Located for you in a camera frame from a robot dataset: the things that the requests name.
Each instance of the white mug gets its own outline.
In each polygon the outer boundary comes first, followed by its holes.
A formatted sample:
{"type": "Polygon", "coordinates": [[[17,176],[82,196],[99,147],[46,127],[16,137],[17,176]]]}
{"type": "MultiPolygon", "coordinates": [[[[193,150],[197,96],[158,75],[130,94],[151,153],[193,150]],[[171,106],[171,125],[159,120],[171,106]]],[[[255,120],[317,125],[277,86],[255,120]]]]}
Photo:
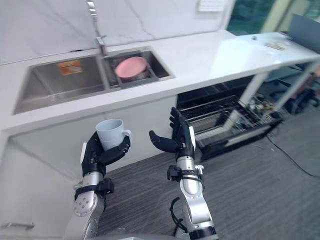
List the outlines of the white mug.
{"type": "Polygon", "coordinates": [[[95,130],[105,151],[118,146],[125,136],[129,136],[132,145],[132,133],[125,129],[124,122],[121,119],[108,119],[99,122],[95,126],[95,130]]]}

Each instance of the mug handle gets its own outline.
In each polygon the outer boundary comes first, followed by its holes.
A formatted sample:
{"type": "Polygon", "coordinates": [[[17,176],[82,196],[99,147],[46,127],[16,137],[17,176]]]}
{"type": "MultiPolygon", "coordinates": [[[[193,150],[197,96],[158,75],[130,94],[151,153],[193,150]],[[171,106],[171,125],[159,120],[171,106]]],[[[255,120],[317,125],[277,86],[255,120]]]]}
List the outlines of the mug handle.
{"type": "Polygon", "coordinates": [[[133,144],[132,132],[129,129],[125,129],[122,131],[122,134],[125,136],[129,136],[130,145],[132,146],[132,144],[133,144]]]}

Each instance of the wire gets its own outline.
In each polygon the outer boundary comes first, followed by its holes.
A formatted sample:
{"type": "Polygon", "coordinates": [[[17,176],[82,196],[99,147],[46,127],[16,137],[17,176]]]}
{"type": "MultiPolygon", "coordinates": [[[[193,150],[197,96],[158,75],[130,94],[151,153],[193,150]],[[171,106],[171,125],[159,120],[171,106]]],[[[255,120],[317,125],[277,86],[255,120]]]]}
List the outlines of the wire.
{"type": "Polygon", "coordinates": [[[253,98],[254,98],[255,100],[257,100],[258,102],[262,103],[262,104],[265,103],[264,101],[259,100],[256,96],[254,96],[253,98]]]}
{"type": "Polygon", "coordinates": [[[205,185],[204,185],[204,182],[199,179],[199,178],[196,178],[196,177],[190,177],[190,176],[182,176],[181,179],[189,179],[189,180],[195,180],[195,181],[198,181],[202,184],[202,188],[205,188],[205,185]]]}
{"type": "Polygon", "coordinates": [[[320,175],[313,175],[306,170],[304,170],[291,156],[289,156],[288,153],[286,153],[281,147],[279,147],[277,144],[275,144],[268,135],[266,135],[266,138],[272,143],[277,149],[279,149],[297,168],[299,168],[301,171],[303,171],[305,174],[309,175],[310,177],[314,178],[320,178],[320,175]]]}
{"type": "Polygon", "coordinates": [[[171,217],[172,217],[172,220],[173,220],[174,224],[175,224],[178,228],[182,229],[185,233],[187,233],[187,232],[188,232],[188,229],[186,228],[185,225],[183,225],[183,224],[181,223],[181,222],[183,221],[183,219],[182,219],[182,218],[179,218],[179,219],[178,219],[178,218],[176,217],[176,215],[174,214],[174,205],[175,205],[175,203],[176,203],[179,199],[180,199],[179,197],[176,197],[175,199],[172,200],[171,206],[170,206],[170,208],[169,208],[169,211],[171,212],[171,217]]]}

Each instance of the dishwasher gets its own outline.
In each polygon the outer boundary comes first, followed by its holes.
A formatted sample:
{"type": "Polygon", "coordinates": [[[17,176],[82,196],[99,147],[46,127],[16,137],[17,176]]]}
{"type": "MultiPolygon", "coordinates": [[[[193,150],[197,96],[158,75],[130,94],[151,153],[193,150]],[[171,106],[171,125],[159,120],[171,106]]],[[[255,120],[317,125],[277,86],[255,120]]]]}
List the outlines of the dishwasher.
{"type": "Polygon", "coordinates": [[[240,101],[253,77],[178,95],[176,107],[194,129],[202,161],[261,139],[283,122],[280,112],[260,116],[240,101]]]}

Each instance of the white countertop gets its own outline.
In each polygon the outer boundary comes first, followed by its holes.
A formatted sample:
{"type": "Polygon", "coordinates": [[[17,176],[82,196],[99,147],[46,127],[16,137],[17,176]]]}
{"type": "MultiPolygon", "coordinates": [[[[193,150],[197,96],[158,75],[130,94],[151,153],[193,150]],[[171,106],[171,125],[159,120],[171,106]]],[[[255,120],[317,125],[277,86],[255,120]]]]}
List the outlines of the white countertop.
{"type": "Polygon", "coordinates": [[[266,32],[260,34],[251,34],[238,36],[239,39],[246,40],[252,46],[259,48],[262,51],[266,51],[273,57],[281,62],[282,66],[294,65],[297,63],[306,63],[320,60],[320,54],[312,51],[304,46],[301,46],[293,41],[288,40],[287,36],[278,32],[266,32]],[[277,50],[268,46],[265,46],[267,42],[278,42],[285,49],[277,50]]]}
{"type": "Polygon", "coordinates": [[[109,47],[151,46],[175,78],[12,115],[29,66],[97,54],[87,50],[0,65],[0,129],[15,135],[276,69],[272,54],[222,30],[109,47]]]}

